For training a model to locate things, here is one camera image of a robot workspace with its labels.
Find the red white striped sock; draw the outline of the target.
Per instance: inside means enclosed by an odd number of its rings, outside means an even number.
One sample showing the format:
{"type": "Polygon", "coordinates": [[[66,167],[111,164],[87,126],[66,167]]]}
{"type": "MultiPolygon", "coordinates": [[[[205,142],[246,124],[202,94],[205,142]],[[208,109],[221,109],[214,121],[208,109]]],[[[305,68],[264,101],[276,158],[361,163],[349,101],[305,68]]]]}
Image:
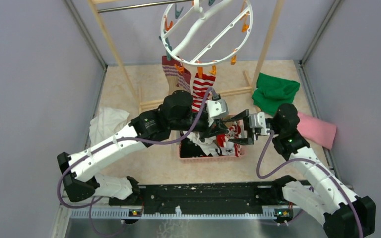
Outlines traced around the red white striped sock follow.
{"type": "Polygon", "coordinates": [[[200,110],[204,95],[209,87],[213,87],[216,77],[212,75],[199,74],[195,75],[192,86],[193,103],[191,109],[197,113],[200,110]]]}

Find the beige purple striped sock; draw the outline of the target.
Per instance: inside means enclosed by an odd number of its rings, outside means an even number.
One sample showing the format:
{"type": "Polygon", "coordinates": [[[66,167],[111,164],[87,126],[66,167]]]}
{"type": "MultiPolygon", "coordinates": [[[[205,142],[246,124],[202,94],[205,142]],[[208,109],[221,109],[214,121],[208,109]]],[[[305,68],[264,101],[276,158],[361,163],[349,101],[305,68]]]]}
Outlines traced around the beige purple striped sock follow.
{"type": "Polygon", "coordinates": [[[183,90],[191,93],[191,78],[192,74],[185,68],[185,72],[183,75],[177,73],[177,86],[182,88],[183,90]]]}

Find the white round clip hanger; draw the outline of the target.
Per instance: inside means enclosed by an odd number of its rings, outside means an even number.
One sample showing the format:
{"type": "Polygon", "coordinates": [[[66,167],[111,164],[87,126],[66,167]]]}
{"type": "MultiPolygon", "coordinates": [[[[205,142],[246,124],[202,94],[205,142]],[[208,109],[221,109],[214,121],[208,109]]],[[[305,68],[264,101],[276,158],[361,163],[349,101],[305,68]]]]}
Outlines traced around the white round clip hanger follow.
{"type": "MultiPolygon", "coordinates": [[[[200,0],[200,5],[204,11],[208,11],[214,5],[219,4],[221,1],[222,0],[200,0]]],[[[229,4],[227,4],[214,16],[209,18],[196,31],[195,35],[191,38],[190,42],[186,44],[186,46],[177,54],[177,56],[186,61],[191,61],[192,59],[194,59],[199,52],[201,52],[225,27],[227,27],[236,18],[236,16],[241,12],[243,2],[244,0],[229,0],[229,4]]],[[[190,6],[184,7],[184,10],[180,17],[183,17],[183,15],[186,12],[190,13],[189,17],[185,19],[185,21],[181,23],[179,27],[168,37],[172,48],[176,47],[185,38],[186,34],[189,32],[191,27],[199,19],[199,14],[197,14],[195,11],[192,11],[191,7],[192,3],[190,4],[190,6]]],[[[172,6],[167,15],[169,23],[177,21],[177,19],[175,19],[174,9],[175,4],[172,6]]],[[[246,19],[241,19],[240,21],[238,21],[237,24],[232,29],[230,29],[223,37],[221,37],[210,50],[208,50],[203,56],[200,57],[199,61],[201,63],[209,63],[214,60],[222,59],[225,56],[229,55],[238,46],[241,46],[241,48],[239,49],[241,50],[244,46],[242,41],[246,36],[245,30],[243,28],[245,24],[249,23],[250,19],[248,17],[246,19]]],[[[227,59],[223,62],[229,62],[230,65],[235,65],[237,61],[234,64],[231,64],[230,59],[227,59]]]]}

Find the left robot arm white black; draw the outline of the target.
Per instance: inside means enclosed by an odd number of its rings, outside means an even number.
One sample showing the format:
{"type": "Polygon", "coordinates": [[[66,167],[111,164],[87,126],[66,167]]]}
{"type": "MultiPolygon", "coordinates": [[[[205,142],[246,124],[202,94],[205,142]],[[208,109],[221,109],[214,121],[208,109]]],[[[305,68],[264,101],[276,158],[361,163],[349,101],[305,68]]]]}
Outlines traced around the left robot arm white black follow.
{"type": "Polygon", "coordinates": [[[227,104],[221,96],[209,89],[199,109],[193,110],[192,105],[189,92],[174,91],[158,108],[140,113],[102,142],[75,154],[60,153],[58,199],[66,193],[73,203],[98,196],[135,204],[140,190],[134,178],[110,177],[100,171],[133,152],[171,144],[172,131],[179,131],[182,140],[193,143],[194,157],[238,155],[244,142],[240,119],[228,116],[227,104]]]}

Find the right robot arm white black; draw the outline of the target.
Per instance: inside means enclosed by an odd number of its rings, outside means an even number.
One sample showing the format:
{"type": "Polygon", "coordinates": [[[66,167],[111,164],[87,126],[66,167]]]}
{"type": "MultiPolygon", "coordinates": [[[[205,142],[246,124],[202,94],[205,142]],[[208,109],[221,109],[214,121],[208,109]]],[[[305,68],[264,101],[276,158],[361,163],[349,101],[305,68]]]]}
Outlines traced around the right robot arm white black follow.
{"type": "Polygon", "coordinates": [[[287,201],[299,206],[322,225],[329,238],[364,238],[375,231],[376,205],[368,197],[360,197],[345,186],[326,167],[301,136],[297,126],[298,111],[293,104],[284,103],[274,116],[266,118],[263,112],[249,113],[244,110],[231,117],[230,121],[243,121],[246,138],[235,140],[241,145],[253,145],[259,136],[268,136],[261,152],[256,172],[265,179],[285,165],[296,168],[309,182],[313,190],[305,188],[291,176],[274,181],[271,198],[277,204],[287,201]],[[261,175],[260,166],[269,144],[285,162],[271,172],[261,175]]]}

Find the orange clip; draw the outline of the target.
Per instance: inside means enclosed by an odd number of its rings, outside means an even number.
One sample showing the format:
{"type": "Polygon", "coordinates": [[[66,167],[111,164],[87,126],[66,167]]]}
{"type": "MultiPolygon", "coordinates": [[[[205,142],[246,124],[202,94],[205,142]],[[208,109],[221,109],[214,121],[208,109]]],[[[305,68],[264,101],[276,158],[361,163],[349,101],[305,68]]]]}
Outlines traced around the orange clip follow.
{"type": "Polygon", "coordinates": [[[196,63],[198,64],[196,78],[203,79],[203,67],[200,66],[201,62],[197,61],[196,63]]]}
{"type": "Polygon", "coordinates": [[[212,76],[216,76],[216,74],[217,74],[217,68],[216,68],[215,64],[212,66],[211,71],[209,73],[212,76]]]}
{"type": "Polygon", "coordinates": [[[176,71],[180,74],[180,75],[183,75],[184,72],[185,72],[185,68],[182,64],[174,64],[174,67],[176,69],[176,71]]]}

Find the white black sock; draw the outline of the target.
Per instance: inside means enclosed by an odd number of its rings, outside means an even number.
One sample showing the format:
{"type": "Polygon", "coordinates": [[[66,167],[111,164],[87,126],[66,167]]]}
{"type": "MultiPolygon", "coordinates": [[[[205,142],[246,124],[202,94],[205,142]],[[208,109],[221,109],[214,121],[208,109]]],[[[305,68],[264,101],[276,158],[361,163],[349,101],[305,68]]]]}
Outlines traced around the white black sock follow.
{"type": "Polygon", "coordinates": [[[221,150],[216,143],[216,136],[206,138],[205,141],[200,141],[199,137],[199,133],[192,132],[186,137],[186,139],[193,143],[194,146],[202,150],[202,156],[221,156],[221,150]]]}

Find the pink plastic basket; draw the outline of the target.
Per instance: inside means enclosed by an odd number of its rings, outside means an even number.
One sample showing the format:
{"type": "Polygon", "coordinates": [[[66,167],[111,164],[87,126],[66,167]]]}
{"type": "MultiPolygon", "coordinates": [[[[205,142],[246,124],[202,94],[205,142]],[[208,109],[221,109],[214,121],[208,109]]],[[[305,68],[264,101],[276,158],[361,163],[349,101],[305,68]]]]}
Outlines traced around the pink plastic basket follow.
{"type": "MultiPolygon", "coordinates": [[[[226,126],[229,128],[232,123],[226,123],[226,126]]],[[[243,123],[236,122],[241,127],[241,138],[243,137],[243,123]]],[[[193,163],[193,162],[214,162],[214,161],[232,161],[238,160],[244,157],[245,149],[242,146],[242,155],[240,157],[233,156],[220,156],[220,157],[211,157],[211,156],[202,156],[202,150],[193,145],[188,139],[184,139],[178,143],[177,154],[179,159],[183,163],[193,163]]]]}

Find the green cloth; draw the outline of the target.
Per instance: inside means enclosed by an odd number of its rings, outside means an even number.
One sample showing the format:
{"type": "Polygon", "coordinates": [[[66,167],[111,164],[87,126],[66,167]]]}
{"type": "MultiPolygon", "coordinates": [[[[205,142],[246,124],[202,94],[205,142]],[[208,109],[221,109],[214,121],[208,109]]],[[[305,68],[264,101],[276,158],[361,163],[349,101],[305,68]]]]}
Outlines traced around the green cloth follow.
{"type": "Polygon", "coordinates": [[[297,81],[260,73],[252,100],[255,106],[273,116],[281,104],[293,103],[299,89],[300,83],[297,81]]]}

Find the pink cloth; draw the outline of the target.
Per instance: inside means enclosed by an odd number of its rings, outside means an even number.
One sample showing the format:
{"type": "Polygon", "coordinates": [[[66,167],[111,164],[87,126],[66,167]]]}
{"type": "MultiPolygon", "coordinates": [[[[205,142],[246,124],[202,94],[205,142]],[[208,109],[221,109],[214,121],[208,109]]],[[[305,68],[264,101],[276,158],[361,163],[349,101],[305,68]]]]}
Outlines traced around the pink cloth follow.
{"type": "Polygon", "coordinates": [[[337,126],[316,117],[298,112],[300,122],[297,129],[301,136],[331,150],[335,140],[337,126]]]}

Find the white cloth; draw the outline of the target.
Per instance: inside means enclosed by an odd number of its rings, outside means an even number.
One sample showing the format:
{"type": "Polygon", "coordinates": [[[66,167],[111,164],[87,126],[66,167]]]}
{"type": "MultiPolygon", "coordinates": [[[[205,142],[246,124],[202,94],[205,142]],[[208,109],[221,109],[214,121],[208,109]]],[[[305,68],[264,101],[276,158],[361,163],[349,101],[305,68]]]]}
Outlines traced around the white cloth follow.
{"type": "Polygon", "coordinates": [[[99,107],[98,115],[90,121],[90,146],[94,146],[121,130],[128,122],[130,113],[111,107],[99,107]]]}

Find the metal rack rod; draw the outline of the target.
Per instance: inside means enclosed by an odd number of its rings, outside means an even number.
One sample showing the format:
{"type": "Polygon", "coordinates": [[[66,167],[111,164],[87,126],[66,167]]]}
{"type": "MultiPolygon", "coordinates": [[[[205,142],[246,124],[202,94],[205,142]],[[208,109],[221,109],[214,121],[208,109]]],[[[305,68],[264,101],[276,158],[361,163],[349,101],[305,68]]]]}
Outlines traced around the metal rack rod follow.
{"type": "Polygon", "coordinates": [[[152,2],[152,3],[137,4],[137,5],[112,7],[112,8],[107,8],[107,9],[100,9],[100,10],[97,10],[97,12],[98,13],[109,13],[109,12],[131,10],[131,9],[139,9],[139,8],[145,8],[145,7],[170,5],[170,4],[183,3],[183,2],[191,2],[191,0],[167,0],[167,1],[159,1],[159,2],[152,2]]]}

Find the wooden drying rack frame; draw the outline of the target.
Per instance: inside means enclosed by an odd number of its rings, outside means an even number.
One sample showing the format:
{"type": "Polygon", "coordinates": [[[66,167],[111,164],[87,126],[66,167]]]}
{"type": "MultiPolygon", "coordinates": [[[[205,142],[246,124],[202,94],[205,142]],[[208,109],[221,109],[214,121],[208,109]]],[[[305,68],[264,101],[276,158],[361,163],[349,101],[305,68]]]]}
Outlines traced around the wooden drying rack frame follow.
{"type": "MultiPolygon", "coordinates": [[[[112,52],[112,54],[113,54],[113,56],[114,56],[114,58],[118,64],[118,67],[120,67],[120,69],[123,71],[124,76],[126,77],[127,85],[129,87],[130,92],[132,93],[133,97],[137,101],[137,104],[139,106],[139,111],[154,109],[159,104],[162,103],[162,100],[154,100],[154,101],[144,102],[141,99],[141,95],[138,94],[138,92],[135,90],[129,75],[126,72],[123,60],[122,60],[120,54],[118,53],[118,51],[116,49],[115,43],[113,42],[113,39],[110,36],[109,31],[106,28],[106,25],[103,21],[103,18],[100,16],[101,13],[97,12],[97,10],[98,10],[97,5],[103,4],[103,3],[104,3],[104,1],[102,1],[102,0],[90,0],[90,1],[88,1],[88,5],[90,6],[90,8],[91,8],[91,10],[95,16],[95,19],[96,19],[96,21],[97,21],[97,23],[98,23],[98,25],[102,31],[103,36],[106,39],[106,42],[109,46],[109,49],[111,50],[111,52],[112,52]]],[[[246,33],[246,36],[242,41],[243,44],[246,42],[247,38],[249,37],[252,25],[254,23],[254,20],[253,20],[254,11],[252,9],[251,3],[250,3],[250,1],[245,0],[243,2],[241,12],[236,16],[236,18],[227,27],[225,27],[201,52],[199,52],[194,59],[192,59],[191,61],[186,61],[186,60],[178,57],[177,54],[186,46],[186,44],[188,44],[190,42],[191,38],[195,35],[196,31],[209,18],[214,16],[217,12],[219,12],[227,4],[229,4],[229,1],[223,0],[219,4],[214,5],[208,11],[204,11],[203,8],[201,7],[200,3],[201,2],[199,0],[193,0],[192,1],[191,10],[195,11],[197,14],[199,14],[199,19],[191,27],[189,32],[186,34],[185,38],[176,47],[172,48],[172,50],[170,52],[171,57],[174,58],[175,60],[179,61],[182,64],[192,66],[192,67],[196,67],[196,68],[198,67],[198,64],[196,62],[200,59],[200,57],[203,56],[208,50],[210,50],[221,37],[223,37],[230,29],[232,29],[237,24],[238,21],[240,21],[241,19],[246,19],[247,17],[250,19],[250,23],[245,24],[245,26],[243,28],[245,30],[245,33],[246,33]]],[[[266,38],[265,38],[263,46],[262,46],[261,54],[260,54],[259,60],[257,62],[257,66],[256,66],[256,70],[255,70],[253,79],[249,80],[247,72],[244,72],[244,77],[245,77],[245,80],[246,80],[248,85],[246,87],[221,91],[220,94],[222,96],[227,97],[227,96],[242,95],[242,94],[246,94],[246,93],[252,94],[255,91],[257,77],[260,74],[261,69],[263,67],[263,63],[265,61],[267,51],[268,51],[270,43],[272,41],[273,34],[275,31],[276,25],[278,23],[280,13],[281,13],[281,10],[282,10],[284,3],[285,2],[283,0],[278,0],[276,2],[274,12],[273,12],[273,15],[272,15],[272,18],[270,21],[270,25],[269,25],[269,28],[267,31],[267,35],[266,35],[266,38]]],[[[160,37],[161,37],[161,41],[163,43],[163,46],[165,44],[165,38],[168,38],[179,27],[179,25],[181,23],[183,23],[185,21],[185,19],[187,19],[190,15],[189,12],[186,12],[183,15],[183,17],[180,17],[179,19],[177,19],[176,22],[169,23],[167,15],[168,15],[168,13],[169,13],[169,11],[173,5],[174,4],[166,5],[167,8],[166,8],[165,12],[163,13],[163,18],[162,18],[162,22],[161,22],[161,26],[160,26],[160,31],[161,31],[160,37]]],[[[209,63],[201,63],[200,66],[202,66],[203,68],[208,67],[208,66],[212,67],[214,64],[218,65],[227,59],[230,59],[231,64],[234,64],[236,62],[236,54],[240,48],[241,48],[241,46],[238,46],[229,55],[225,56],[224,58],[219,59],[219,60],[214,60],[214,61],[209,62],[209,63]]]]}

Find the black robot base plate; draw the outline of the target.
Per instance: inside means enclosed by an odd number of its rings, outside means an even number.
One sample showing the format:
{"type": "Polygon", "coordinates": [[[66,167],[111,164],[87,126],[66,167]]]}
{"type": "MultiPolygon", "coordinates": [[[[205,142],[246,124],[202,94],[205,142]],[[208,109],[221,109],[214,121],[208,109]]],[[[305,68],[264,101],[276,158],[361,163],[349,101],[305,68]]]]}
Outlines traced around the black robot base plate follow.
{"type": "Polygon", "coordinates": [[[141,185],[139,194],[126,200],[110,198],[108,204],[121,208],[139,207],[145,215],[262,214],[268,206],[289,206],[272,188],[273,182],[141,185]]]}

